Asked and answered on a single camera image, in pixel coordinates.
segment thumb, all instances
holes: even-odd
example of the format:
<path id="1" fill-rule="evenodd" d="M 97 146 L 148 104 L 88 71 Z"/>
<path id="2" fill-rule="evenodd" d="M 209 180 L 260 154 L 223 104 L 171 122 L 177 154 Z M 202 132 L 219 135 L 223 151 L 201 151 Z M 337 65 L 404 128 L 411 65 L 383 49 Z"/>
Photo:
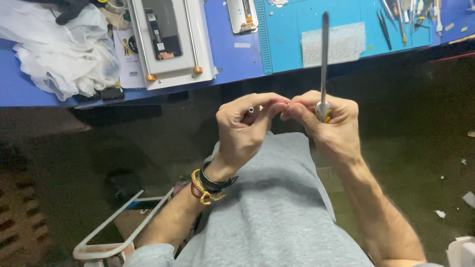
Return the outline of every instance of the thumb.
<path id="1" fill-rule="evenodd" d="M 307 131 L 316 132 L 318 124 L 321 122 L 315 116 L 315 113 L 312 113 L 301 103 L 292 103 L 289 105 L 288 111 L 293 119 L 302 124 Z"/>
<path id="2" fill-rule="evenodd" d="M 274 116 L 277 115 L 279 112 L 284 111 L 286 108 L 287 104 L 281 102 L 273 103 L 270 106 L 264 107 L 258 113 L 253 125 L 255 125 L 256 128 L 263 129 L 263 131 L 265 132 L 272 118 L 274 118 Z"/>

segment yellow braided bracelet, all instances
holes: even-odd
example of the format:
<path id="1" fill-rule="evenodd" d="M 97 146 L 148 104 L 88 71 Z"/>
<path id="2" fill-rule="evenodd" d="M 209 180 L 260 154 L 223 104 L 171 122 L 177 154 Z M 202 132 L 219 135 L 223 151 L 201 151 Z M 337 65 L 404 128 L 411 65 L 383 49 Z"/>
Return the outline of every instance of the yellow braided bracelet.
<path id="1" fill-rule="evenodd" d="M 191 180 L 193 181 L 193 184 L 195 185 L 195 187 L 201 192 L 203 193 L 203 195 L 201 196 L 201 203 L 203 203 L 204 205 L 209 205 L 211 204 L 211 201 L 208 201 L 208 202 L 205 202 L 205 198 L 209 197 L 211 198 L 213 201 L 217 201 L 217 200 L 220 200 L 222 198 L 224 198 L 225 194 L 223 193 L 216 193 L 216 194 L 211 194 L 209 193 L 208 191 L 206 191 L 206 189 L 203 188 L 203 186 L 201 185 L 201 183 L 198 181 L 198 179 L 196 178 L 196 173 L 199 173 L 200 170 L 197 169 L 195 170 L 192 174 L 191 174 Z"/>

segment blue workbench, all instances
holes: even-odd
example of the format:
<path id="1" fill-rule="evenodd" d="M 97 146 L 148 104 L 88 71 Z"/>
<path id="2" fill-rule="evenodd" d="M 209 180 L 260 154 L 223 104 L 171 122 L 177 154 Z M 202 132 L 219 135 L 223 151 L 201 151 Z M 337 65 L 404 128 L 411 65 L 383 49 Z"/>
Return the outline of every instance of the blue workbench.
<path id="1" fill-rule="evenodd" d="M 466 8 L 468 7 L 468 0 L 442 1 L 443 25 L 446 26 L 453 22 L 457 27 L 454 27 L 453 31 L 447 34 L 444 32 L 442 38 L 435 35 L 432 45 L 447 43 L 475 34 L 475 12 L 467 13 Z M 208 1 L 205 4 L 205 11 L 213 61 L 219 71 L 216 79 L 208 82 L 150 91 L 147 91 L 145 88 L 125 89 L 124 101 L 225 84 L 264 75 L 258 34 L 253 33 L 235 37 L 231 31 L 228 8 L 223 5 L 222 1 Z M 461 32 L 461 27 L 467 27 L 467 30 Z M 250 47 L 237 48 L 235 43 L 250 44 Z M 15 51 L 12 49 L 14 45 L 15 42 L 0 39 L 0 58 L 2 61 L 0 65 L 0 106 L 69 106 L 85 108 L 104 104 L 100 100 L 78 101 L 76 98 L 69 98 L 67 101 L 61 102 L 54 94 L 38 89 L 29 76 L 20 71 L 20 62 L 15 57 Z"/>

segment white machine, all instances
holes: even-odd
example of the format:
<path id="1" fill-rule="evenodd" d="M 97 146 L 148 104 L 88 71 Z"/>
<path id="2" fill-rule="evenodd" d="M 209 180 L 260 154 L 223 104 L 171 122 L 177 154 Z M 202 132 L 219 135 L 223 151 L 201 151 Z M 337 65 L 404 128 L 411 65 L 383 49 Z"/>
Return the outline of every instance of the white machine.
<path id="1" fill-rule="evenodd" d="M 127 2 L 147 90 L 213 79 L 202 0 Z"/>

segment white plastic bag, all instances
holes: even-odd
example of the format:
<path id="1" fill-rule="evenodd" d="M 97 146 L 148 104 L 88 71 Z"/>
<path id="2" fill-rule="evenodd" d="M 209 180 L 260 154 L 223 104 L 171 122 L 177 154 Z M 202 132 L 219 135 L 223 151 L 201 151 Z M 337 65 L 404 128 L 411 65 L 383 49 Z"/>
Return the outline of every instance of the white plastic bag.
<path id="1" fill-rule="evenodd" d="M 113 85 L 119 79 L 120 63 L 101 11 L 89 4 L 77 18 L 60 26 L 55 22 L 59 13 L 50 8 L 2 0 L 0 38 L 19 42 L 13 49 L 21 71 L 61 101 L 77 94 L 91 97 L 94 87 Z"/>

